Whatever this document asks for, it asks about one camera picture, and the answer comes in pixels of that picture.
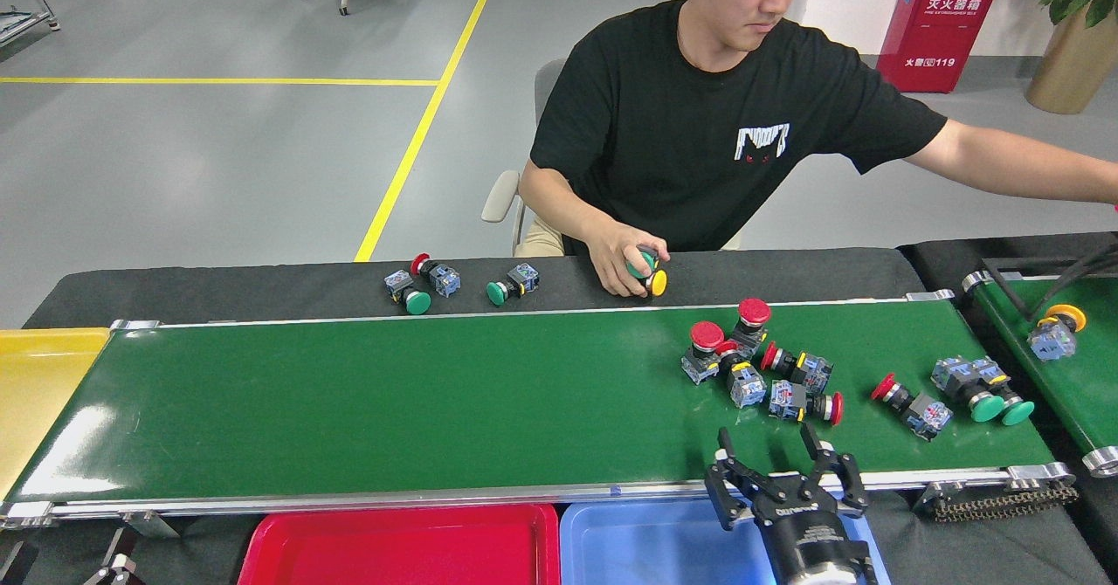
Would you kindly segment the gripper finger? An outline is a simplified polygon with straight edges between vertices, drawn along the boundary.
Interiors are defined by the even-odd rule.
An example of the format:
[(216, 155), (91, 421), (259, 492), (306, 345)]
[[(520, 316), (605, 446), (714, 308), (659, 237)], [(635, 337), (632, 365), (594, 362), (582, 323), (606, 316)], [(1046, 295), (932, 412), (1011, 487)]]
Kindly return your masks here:
[(100, 569), (83, 581), (84, 584), (142, 584), (132, 558), (138, 539), (139, 534), (131, 526), (119, 526)]
[(1, 585), (21, 585), (31, 572), (39, 555), (39, 548), (30, 541), (17, 541), (4, 556), (1, 566)]

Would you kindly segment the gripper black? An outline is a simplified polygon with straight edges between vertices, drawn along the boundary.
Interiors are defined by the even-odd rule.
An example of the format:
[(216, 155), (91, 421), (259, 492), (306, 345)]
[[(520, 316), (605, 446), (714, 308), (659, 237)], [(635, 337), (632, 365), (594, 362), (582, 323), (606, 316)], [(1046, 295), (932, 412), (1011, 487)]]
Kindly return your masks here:
[[(855, 457), (839, 453), (811, 424), (800, 424), (800, 438), (813, 461), (811, 473), (770, 478), (743, 465), (729, 430), (720, 427), (714, 462), (704, 472), (720, 526), (731, 532), (743, 511), (752, 509), (778, 584), (875, 584), (869, 544), (851, 539), (839, 517), (863, 517), (869, 508)], [(841, 508), (819, 485), (826, 472), (839, 478)]]

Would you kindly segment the person's right hand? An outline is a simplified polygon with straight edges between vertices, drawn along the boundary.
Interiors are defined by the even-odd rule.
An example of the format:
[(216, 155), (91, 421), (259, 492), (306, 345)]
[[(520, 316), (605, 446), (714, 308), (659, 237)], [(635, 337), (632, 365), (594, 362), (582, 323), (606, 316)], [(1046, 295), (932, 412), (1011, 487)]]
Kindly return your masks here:
[(608, 218), (591, 226), (590, 234), (584, 242), (590, 251), (590, 260), (601, 286), (616, 296), (647, 294), (642, 282), (631, 274), (631, 266), (644, 276), (652, 271), (643, 258), (639, 246), (656, 251), (660, 260), (671, 260), (667, 243), (663, 238)]

